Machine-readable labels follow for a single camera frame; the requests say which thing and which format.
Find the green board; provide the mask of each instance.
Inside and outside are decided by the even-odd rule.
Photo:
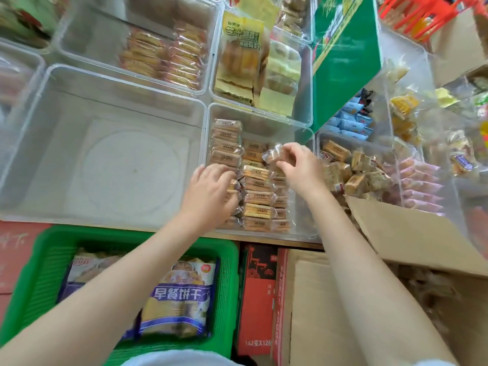
[[[376,0],[322,0],[315,11],[313,67],[317,132],[382,66]]]

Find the pink snack package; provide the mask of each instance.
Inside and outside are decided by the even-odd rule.
[[[415,191],[415,190],[405,190],[402,192],[402,196],[404,199],[415,199],[415,200],[420,200],[423,202],[434,203],[434,204],[444,199],[443,197],[440,196],[421,193],[420,191]]]
[[[430,175],[435,175],[435,173],[440,169],[439,166],[429,164],[429,163],[424,163],[417,159],[413,159],[412,157],[402,160],[398,166],[400,170],[413,167],[418,171],[425,172]]]
[[[442,189],[442,187],[443,186],[440,184],[433,184],[431,182],[420,181],[411,178],[402,179],[402,188],[404,190],[415,190],[420,191],[421,193],[435,194],[440,189]]]
[[[427,203],[416,199],[404,200],[404,207],[411,208],[411,209],[420,209],[425,212],[433,212],[433,213],[438,213],[442,209],[442,205]]]
[[[414,167],[408,167],[400,171],[400,178],[411,178],[419,181],[437,182],[439,178],[428,173],[419,171]]]

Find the green plastic basket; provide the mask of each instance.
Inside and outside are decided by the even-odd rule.
[[[22,270],[15,287],[0,329],[0,344],[7,343],[55,306],[66,269],[79,247],[101,251],[130,251],[151,235],[138,231],[67,225],[45,230],[38,236],[32,257]],[[169,349],[198,349],[230,357],[239,288],[237,246],[230,240],[199,238],[186,255],[220,259],[215,280],[213,314],[208,319],[210,336],[177,339],[154,334],[143,336],[137,341],[121,342],[112,351],[106,365],[120,365],[140,354]]]

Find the hand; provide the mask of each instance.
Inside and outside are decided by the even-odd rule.
[[[236,178],[236,174],[222,164],[211,164],[206,168],[201,165],[193,172],[180,215],[197,229],[199,235],[219,227],[237,208],[237,195],[225,201],[230,181]]]
[[[284,161],[276,162],[286,175],[286,180],[291,188],[305,200],[317,190],[327,189],[324,182],[322,161],[318,159],[310,149],[296,142],[283,145],[296,158],[296,165]]]

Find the person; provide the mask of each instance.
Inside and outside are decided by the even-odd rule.
[[[320,159],[297,143],[284,148],[294,154],[296,165],[280,161],[277,166],[313,214],[368,365],[457,364],[422,308],[328,191]],[[217,228],[235,210],[237,196],[225,201],[227,186],[235,177],[224,165],[199,166],[172,221],[11,339],[0,349],[0,364],[103,364],[160,278],[199,236]],[[199,365],[234,364],[212,353],[197,353],[196,359],[192,358],[195,352],[155,353],[169,356],[148,354],[127,364],[162,364],[157,359],[164,359],[166,365],[197,360]]]

